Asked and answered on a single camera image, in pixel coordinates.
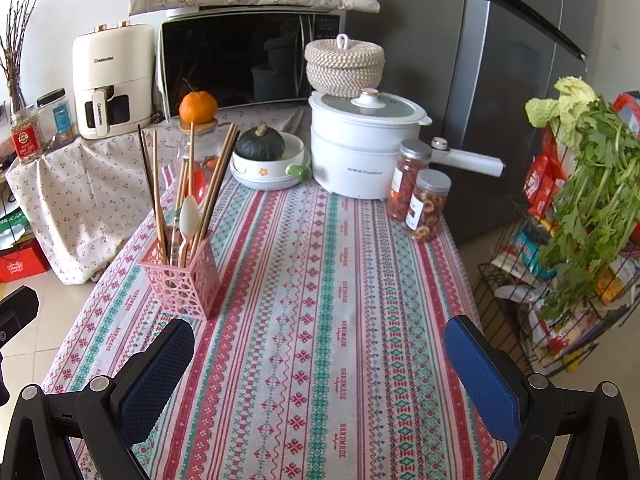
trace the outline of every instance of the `microwave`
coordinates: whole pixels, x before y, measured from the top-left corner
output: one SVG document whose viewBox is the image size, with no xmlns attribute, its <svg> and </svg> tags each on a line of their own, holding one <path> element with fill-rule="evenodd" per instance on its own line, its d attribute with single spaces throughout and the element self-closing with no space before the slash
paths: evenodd
<svg viewBox="0 0 640 480">
<path fill-rule="evenodd" d="M 335 38 L 340 14 L 308 7 L 217 7 L 162 23 L 157 74 L 167 118 L 191 88 L 223 107 L 306 100 L 305 47 Z"/>
</svg>

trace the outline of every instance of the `woven basket with lid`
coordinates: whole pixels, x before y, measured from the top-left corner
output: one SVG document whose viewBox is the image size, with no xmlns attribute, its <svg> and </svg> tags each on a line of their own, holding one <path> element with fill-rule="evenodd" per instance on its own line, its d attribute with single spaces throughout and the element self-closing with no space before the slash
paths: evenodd
<svg viewBox="0 0 640 480">
<path fill-rule="evenodd" d="M 368 41 L 311 41 L 305 49 L 306 77 L 318 91 L 336 97 L 357 97 L 363 88 L 376 88 L 382 79 L 385 51 Z"/>
</svg>

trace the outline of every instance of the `patterned tablecloth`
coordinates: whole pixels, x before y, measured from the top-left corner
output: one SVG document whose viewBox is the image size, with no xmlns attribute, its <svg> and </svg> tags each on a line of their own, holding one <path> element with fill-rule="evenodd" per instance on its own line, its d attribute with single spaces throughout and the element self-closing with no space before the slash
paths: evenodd
<svg viewBox="0 0 640 480">
<path fill-rule="evenodd" d="M 220 110 L 220 124 L 241 131 L 270 124 L 280 131 L 308 132 L 310 113 L 299 103 L 254 105 Z M 177 121 L 145 128 L 158 130 L 159 164 L 177 158 Z M 226 130 L 220 128 L 220 148 Z M 151 135 L 146 136 L 151 153 Z M 118 254 L 145 219 L 151 200 L 143 173 L 138 134 L 73 143 L 6 174 L 22 211 L 52 269 L 65 285 L 84 283 Z"/>
<path fill-rule="evenodd" d="M 151 478 L 489 476 L 504 447 L 444 355 L 447 319 L 478 320 L 446 226 L 419 244 L 382 202 L 227 180 L 211 227 L 220 314 L 191 320 L 193 361 L 134 446 Z M 149 216 L 98 282 L 46 392 L 116 373 L 166 325 L 136 265 L 154 230 Z M 78 456 L 94 478 L 83 444 Z"/>
</svg>

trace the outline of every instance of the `white spoon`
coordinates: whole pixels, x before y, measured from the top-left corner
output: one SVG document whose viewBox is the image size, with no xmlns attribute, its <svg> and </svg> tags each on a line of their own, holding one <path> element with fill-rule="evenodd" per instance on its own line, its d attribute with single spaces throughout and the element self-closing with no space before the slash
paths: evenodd
<svg viewBox="0 0 640 480">
<path fill-rule="evenodd" d="M 182 235 L 182 244 L 178 253 L 178 267 L 185 267 L 187 263 L 187 246 L 193 240 L 200 223 L 200 215 L 198 214 L 198 203 L 193 195 L 189 195 L 182 203 L 180 209 L 180 234 Z"/>
</svg>

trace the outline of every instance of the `jar label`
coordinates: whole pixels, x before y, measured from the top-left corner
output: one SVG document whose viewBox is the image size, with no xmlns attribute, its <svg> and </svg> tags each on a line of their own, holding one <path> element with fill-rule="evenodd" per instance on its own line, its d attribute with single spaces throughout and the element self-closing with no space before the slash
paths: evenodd
<svg viewBox="0 0 640 480">
<path fill-rule="evenodd" d="M 406 212 L 406 224 L 412 229 L 416 230 L 418 227 L 418 223 L 420 222 L 420 215 L 422 213 L 422 208 L 424 204 L 420 202 L 420 200 L 413 195 L 411 197 L 411 202 L 409 202 L 409 211 Z"/>
<path fill-rule="evenodd" d="M 40 149 L 36 130 L 32 124 L 24 129 L 11 133 L 11 140 L 14 142 L 15 153 L 18 158 L 32 155 Z"/>
<path fill-rule="evenodd" d="M 400 184 L 402 184 L 402 171 L 398 170 L 398 168 L 395 168 L 394 177 L 391 180 L 391 193 L 389 194 L 390 199 L 396 200 L 398 198 L 398 193 L 400 192 Z"/>
<path fill-rule="evenodd" d="M 56 130 L 59 134 L 65 134 L 71 129 L 69 110 L 66 108 L 66 105 L 53 108 L 53 118 L 56 121 Z"/>
</svg>

